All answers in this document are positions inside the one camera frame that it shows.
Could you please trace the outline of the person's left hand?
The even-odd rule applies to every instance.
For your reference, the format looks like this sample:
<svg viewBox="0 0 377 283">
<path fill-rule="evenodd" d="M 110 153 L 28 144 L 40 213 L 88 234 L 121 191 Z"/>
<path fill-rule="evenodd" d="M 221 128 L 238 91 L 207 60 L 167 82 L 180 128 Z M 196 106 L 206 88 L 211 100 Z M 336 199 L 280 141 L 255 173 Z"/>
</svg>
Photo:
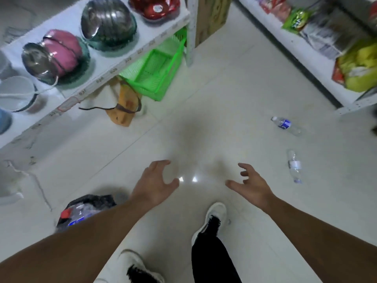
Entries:
<svg viewBox="0 0 377 283">
<path fill-rule="evenodd" d="M 172 193 L 163 193 L 162 186 L 164 178 L 163 172 L 170 160 L 153 161 L 145 168 L 142 176 L 135 185 L 130 200 L 141 201 L 152 209 L 165 201 Z"/>
</svg>

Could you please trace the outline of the person's right hand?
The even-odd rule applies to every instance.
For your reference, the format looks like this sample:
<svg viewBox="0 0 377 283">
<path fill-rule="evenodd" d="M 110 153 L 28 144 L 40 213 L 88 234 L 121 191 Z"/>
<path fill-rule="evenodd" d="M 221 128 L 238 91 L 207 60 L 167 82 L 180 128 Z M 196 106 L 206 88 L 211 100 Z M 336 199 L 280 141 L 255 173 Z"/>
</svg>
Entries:
<svg viewBox="0 0 377 283">
<path fill-rule="evenodd" d="M 238 163 L 238 166 L 243 169 L 240 175 L 247 180 L 247 193 L 239 195 L 264 213 L 270 214 L 276 195 L 252 165 Z"/>
</svg>

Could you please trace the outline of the person's right forearm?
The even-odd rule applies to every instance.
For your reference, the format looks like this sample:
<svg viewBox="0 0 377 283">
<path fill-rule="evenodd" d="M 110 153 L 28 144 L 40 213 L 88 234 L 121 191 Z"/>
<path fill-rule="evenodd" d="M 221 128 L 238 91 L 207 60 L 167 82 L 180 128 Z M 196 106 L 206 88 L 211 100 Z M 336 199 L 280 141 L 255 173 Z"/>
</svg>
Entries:
<svg viewBox="0 0 377 283">
<path fill-rule="evenodd" d="M 307 214 L 274 194 L 264 212 L 323 283 L 377 283 L 377 246 Z"/>
</svg>

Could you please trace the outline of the person's left forearm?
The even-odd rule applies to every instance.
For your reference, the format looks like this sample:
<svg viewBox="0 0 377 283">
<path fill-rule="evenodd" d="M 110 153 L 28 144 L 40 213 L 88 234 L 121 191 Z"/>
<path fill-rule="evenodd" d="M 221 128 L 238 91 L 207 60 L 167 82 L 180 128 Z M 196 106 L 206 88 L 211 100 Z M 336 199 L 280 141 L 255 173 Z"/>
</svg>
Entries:
<svg viewBox="0 0 377 283">
<path fill-rule="evenodd" d="M 136 197 L 0 262 L 0 283 L 93 283 L 134 225 L 156 203 Z"/>
</svg>

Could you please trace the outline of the person's right white shoe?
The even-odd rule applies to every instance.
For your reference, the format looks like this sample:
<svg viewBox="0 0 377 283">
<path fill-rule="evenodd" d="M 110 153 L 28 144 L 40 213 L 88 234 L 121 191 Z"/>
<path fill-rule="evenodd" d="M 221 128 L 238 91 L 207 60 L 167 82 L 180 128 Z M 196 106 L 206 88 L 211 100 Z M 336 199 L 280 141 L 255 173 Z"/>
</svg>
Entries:
<svg viewBox="0 0 377 283">
<path fill-rule="evenodd" d="M 227 223 L 227 207 L 225 204 L 221 202 L 212 204 L 206 213 L 204 224 L 192 236 L 191 246 L 194 246 L 200 234 L 217 237 Z"/>
</svg>

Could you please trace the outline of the person's white shoe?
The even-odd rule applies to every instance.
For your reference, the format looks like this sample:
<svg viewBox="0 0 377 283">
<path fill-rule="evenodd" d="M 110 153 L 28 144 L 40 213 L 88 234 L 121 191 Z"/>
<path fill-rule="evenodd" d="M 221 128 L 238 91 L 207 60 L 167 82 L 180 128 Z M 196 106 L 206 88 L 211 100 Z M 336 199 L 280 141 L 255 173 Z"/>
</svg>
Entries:
<svg viewBox="0 0 377 283">
<path fill-rule="evenodd" d="M 127 277 L 129 267 L 135 265 L 136 267 L 147 269 L 142 258 L 136 252 L 126 249 L 123 250 L 117 258 L 115 267 L 115 282 L 116 283 L 130 283 Z"/>
<path fill-rule="evenodd" d="M 206 213 L 204 224 L 192 236 L 191 246 L 194 246 L 200 234 L 217 237 L 227 223 L 227 207 L 225 204 L 221 202 L 212 204 Z"/>
</svg>

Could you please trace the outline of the white label clear water bottle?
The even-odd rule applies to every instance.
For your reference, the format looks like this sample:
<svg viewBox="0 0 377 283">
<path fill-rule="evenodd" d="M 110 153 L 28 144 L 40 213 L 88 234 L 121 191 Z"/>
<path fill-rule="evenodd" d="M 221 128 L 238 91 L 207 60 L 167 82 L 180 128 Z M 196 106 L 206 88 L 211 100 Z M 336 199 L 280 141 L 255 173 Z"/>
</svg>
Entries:
<svg viewBox="0 0 377 283">
<path fill-rule="evenodd" d="M 288 167 L 294 183 L 302 184 L 302 164 L 294 150 L 287 151 Z"/>
</svg>

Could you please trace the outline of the person's right leg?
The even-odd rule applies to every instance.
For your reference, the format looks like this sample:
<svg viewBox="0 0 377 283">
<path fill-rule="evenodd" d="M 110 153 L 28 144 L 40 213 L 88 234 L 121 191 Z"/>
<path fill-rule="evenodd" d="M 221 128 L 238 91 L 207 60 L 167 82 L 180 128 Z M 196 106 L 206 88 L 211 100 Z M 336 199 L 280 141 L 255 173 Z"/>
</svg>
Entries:
<svg viewBox="0 0 377 283">
<path fill-rule="evenodd" d="M 210 216 L 194 235 L 191 265 L 195 283 L 242 283 L 233 262 L 218 238 L 219 218 Z"/>
</svg>

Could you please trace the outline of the person's leg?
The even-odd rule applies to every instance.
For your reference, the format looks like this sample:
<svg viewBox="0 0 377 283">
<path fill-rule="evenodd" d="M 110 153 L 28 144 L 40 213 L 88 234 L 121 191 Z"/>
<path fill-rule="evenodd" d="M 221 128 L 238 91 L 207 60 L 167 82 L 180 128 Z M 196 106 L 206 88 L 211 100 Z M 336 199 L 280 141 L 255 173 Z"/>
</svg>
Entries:
<svg viewBox="0 0 377 283">
<path fill-rule="evenodd" d="M 242 283 L 233 262 L 218 238 L 219 218 L 210 216 L 194 235 L 191 265 L 195 283 Z"/>
<path fill-rule="evenodd" d="M 164 278 L 156 272 L 132 265 L 127 271 L 130 283 L 165 283 Z"/>
</svg>

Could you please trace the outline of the blue label clear water bottle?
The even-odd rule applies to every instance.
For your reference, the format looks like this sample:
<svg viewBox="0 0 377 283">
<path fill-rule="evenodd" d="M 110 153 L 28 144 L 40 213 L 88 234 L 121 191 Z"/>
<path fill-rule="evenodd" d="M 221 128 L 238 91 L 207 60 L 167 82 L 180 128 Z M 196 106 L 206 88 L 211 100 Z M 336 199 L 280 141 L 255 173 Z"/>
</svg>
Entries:
<svg viewBox="0 0 377 283">
<path fill-rule="evenodd" d="M 294 136 L 301 136 L 303 130 L 297 126 L 296 124 L 292 123 L 290 120 L 282 117 L 272 117 L 271 121 L 279 128 L 288 131 L 290 134 Z"/>
</svg>

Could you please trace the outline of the person's left white shoe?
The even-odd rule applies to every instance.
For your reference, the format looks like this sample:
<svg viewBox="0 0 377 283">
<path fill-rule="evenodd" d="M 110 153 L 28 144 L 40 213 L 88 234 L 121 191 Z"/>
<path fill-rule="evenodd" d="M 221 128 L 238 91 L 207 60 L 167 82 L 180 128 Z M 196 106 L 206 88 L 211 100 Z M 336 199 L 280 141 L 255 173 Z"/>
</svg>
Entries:
<svg viewBox="0 0 377 283">
<path fill-rule="evenodd" d="M 115 282 L 116 283 L 130 283 L 127 277 L 129 267 L 135 265 L 136 267 L 147 269 L 142 258 L 136 252 L 126 249 L 123 250 L 117 258 L 115 267 Z"/>
</svg>

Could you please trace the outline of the black bag of bottles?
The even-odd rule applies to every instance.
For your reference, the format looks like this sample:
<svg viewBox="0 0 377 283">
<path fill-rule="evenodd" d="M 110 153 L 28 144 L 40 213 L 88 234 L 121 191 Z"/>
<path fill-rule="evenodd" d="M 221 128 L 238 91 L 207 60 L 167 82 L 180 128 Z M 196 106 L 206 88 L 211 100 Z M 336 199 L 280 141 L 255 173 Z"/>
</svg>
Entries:
<svg viewBox="0 0 377 283">
<path fill-rule="evenodd" d="M 71 201 L 61 212 L 55 227 L 55 233 L 65 231 L 70 226 L 116 206 L 112 195 L 84 195 Z"/>
</svg>

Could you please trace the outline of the orange cloth bag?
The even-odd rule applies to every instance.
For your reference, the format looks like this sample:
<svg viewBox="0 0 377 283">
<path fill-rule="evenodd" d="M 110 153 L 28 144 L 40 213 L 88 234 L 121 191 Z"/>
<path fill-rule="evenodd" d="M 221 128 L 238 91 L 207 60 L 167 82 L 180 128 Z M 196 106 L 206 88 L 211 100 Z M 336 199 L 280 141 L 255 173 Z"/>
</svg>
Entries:
<svg viewBox="0 0 377 283">
<path fill-rule="evenodd" d="M 129 127 L 143 107 L 141 95 L 126 80 L 113 77 L 82 100 L 78 108 L 103 110 L 114 124 Z"/>
</svg>

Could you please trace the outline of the person's left leg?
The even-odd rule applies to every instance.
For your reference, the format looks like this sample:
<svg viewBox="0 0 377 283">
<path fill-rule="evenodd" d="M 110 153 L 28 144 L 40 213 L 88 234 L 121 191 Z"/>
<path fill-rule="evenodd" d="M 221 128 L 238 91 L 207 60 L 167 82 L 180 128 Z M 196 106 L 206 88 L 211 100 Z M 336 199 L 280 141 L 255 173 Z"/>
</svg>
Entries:
<svg viewBox="0 0 377 283">
<path fill-rule="evenodd" d="M 164 278 L 156 272 L 132 265 L 127 271 L 130 283 L 165 283 Z"/>
</svg>

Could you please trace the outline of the green plastic basket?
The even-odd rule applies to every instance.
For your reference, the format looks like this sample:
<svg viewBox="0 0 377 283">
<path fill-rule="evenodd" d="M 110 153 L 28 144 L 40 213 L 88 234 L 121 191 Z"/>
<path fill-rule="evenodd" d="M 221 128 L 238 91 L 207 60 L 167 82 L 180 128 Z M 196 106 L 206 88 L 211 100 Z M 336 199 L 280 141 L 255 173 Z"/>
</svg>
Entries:
<svg viewBox="0 0 377 283">
<path fill-rule="evenodd" d="M 137 93 L 161 101 L 181 66 L 186 40 L 187 29 L 183 27 L 128 66 L 119 77 Z"/>
</svg>

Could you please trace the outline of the white shelf with snacks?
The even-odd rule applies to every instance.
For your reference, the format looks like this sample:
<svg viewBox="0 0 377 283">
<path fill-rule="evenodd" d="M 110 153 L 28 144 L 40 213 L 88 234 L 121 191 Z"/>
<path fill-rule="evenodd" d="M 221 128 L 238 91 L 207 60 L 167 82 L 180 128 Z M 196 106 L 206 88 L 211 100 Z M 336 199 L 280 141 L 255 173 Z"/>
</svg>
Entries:
<svg viewBox="0 0 377 283">
<path fill-rule="evenodd" d="M 249 13 L 251 21 L 308 78 L 334 106 L 335 113 L 348 114 L 377 105 L 377 88 L 356 93 L 332 79 L 334 61 L 316 52 L 301 37 L 281 29 L 277 18 L 266 14 L 256 0 L 237 0 Z"/>
</svg>

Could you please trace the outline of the white shelf with bowls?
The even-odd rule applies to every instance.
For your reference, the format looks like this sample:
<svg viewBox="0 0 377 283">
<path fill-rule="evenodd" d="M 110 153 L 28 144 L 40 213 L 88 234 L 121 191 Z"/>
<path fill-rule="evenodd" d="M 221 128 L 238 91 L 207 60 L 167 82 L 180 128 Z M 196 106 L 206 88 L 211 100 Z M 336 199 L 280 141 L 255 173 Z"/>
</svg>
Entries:
<svg viewBox="0 0 377 283">
<path fill-rule="evenodd" d="M 3 47 L 2 51 L 12 62 L 14 68 L 29 76 L 21 61 L 22 48 L 28 42 L 38 41 L 48 29 L 70 30 L 73 34 L 80 35 L 79 22 L 82 10 L 88 1 L 78 1 L 26 35 Z M 143 21 L 140 15 L 135 14 L 137 23 L 136 37 L 134 41 L 121 50 L 100 52 L 89 47 L 91 61 L 89 69 L 85 72 L 83 78 L 68 86 L 57 85 L 54 89 L 47 91 L 47 104 L 39 112 L 35 114 L 16 113 L 10 129 L 0 135 L 0 150 L 9 149 L 12 146 L 19 145 L 22 141 L 30 139 L 34 132 L 43 129 L 55 118 L 67 112 L 104 82 L 110 80 L 111 76 L 120 73 L 128 65 L 157 47 L 179 29 L 188 25 L 191 20 L 190 11 L 187 9 L 185 0 L 180 0 L 180 2 L 179 14 L 160 25 L 148 24 Z"/>
</svg>

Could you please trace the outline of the cardboard box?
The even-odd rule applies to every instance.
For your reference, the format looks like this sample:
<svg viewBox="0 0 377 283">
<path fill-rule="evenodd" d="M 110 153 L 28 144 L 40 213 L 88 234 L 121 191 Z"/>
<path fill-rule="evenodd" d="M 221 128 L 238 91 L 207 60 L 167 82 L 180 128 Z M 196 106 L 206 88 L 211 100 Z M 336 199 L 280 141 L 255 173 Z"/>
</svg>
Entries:
<svg viewBox="0 0 377 283">
<path fill-rule="evenodd" d="M 233 0 L 199 0 L 195 47 L 222 28 Z"/>
</svg>

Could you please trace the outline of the yellow green snack packets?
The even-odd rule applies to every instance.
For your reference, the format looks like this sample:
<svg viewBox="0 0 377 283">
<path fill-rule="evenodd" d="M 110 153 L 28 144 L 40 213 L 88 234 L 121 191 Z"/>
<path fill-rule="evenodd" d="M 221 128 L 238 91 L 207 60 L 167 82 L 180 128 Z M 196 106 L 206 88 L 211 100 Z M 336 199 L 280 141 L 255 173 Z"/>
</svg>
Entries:
<svg viewBox="0 0 377 283">
<path fill-rule="evenodd" d="M 377 86 L 377 38 L 361 39 L 338 57 L 332 80 L 356 93 Z"/>
</svg>

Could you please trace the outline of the stack of pink steel bowls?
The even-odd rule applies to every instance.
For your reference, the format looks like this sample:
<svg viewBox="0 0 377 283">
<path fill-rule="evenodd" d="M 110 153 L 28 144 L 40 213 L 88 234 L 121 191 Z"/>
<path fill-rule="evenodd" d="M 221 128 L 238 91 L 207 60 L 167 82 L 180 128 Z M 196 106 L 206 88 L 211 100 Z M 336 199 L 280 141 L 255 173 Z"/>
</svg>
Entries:
<svg viewBox="0 0 377 283">
<path fill-rule="evenodd" d="M 48 85 L 70 85 L 84 77 L 91 56 L 82 38 L 64 30 L 48 31 L 40 42 L 29 42 L 22 48 L 26 71 Z"/>
</svg>

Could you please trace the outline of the green snack packet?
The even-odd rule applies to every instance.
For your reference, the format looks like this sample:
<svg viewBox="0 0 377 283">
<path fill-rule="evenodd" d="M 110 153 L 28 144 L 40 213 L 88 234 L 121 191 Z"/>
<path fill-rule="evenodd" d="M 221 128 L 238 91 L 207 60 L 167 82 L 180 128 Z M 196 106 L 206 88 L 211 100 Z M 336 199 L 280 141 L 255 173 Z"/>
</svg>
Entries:
<svg viewBox="0 0 377 283">
<path fill-rule="evenodd" d="M 295 35 L 299 35 L 311 16 L 312 12 L 310 10 L 293 8 L 281 28 Z"/>
</svg>

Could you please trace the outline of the stack of red bowls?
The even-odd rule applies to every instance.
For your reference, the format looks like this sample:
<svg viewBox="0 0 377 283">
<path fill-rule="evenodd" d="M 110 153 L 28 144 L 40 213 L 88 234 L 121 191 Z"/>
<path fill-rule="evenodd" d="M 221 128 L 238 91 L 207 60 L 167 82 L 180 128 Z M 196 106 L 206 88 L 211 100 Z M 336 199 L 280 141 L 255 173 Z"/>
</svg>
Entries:
<svg viewBox="0 0 377 283">
<path fill-rule="evenodd" d="M 145 20 L 154 22 L 173 16 L 181 0 L 129 0 L 130 7 Z"/>
</svg>

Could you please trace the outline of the blue bowl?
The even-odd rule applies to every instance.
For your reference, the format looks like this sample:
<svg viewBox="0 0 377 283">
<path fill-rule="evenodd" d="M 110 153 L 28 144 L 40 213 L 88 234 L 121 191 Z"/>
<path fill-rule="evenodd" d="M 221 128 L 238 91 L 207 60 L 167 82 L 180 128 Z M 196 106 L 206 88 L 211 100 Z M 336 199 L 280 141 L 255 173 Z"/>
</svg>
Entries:
<svg viewBox="0 0 377 283">
<path fill-rule="evenodd" d="M 6 133 L 12 125 L 12 113 L 0 108 L 0 135 Z"/>
</svg>

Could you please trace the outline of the white bowl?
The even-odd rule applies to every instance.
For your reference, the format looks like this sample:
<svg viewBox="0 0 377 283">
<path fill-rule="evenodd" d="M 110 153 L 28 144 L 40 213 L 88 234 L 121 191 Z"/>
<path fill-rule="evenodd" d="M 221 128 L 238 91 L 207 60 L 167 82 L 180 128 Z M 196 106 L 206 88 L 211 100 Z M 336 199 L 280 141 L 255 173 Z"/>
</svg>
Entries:
<svg viewBox="0 0 377 283">
<path fill-rule="evenodd" d="M 38 97 L 32 80 L 25 76 L 12 76 L 0 81 L 0 108 L 8 112 L 29 109 Z"/>
</svg>

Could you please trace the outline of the silver grey packets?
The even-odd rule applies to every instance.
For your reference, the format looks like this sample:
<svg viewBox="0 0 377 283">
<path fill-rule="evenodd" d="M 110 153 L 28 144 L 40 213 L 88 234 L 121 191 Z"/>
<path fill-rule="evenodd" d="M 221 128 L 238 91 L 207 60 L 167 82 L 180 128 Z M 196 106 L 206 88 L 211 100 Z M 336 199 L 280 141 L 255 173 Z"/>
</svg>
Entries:
<svg viewBox="0 0 377 283">
<path fill-rule="evenodd" d="M 357 41 L 370 37 L 335 3 L 321 0 L 308 10 L 311 16 L 299 35 L 329 60 L 344 55 Z"/>
</svg>

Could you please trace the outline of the red snack packets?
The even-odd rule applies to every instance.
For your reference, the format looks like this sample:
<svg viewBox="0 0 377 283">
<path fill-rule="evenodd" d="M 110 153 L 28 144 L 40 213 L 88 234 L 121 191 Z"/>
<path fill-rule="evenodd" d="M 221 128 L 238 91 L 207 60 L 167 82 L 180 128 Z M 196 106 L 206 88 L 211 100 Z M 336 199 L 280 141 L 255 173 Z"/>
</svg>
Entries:
<svg viewBox="0 0 377 283">
<path fill-rule="evenodd" d="M 281 23 L 289 17 L 293 6 L 288 0 L 257 0 L 266 14 L 274 15 Z"/>
</svg>

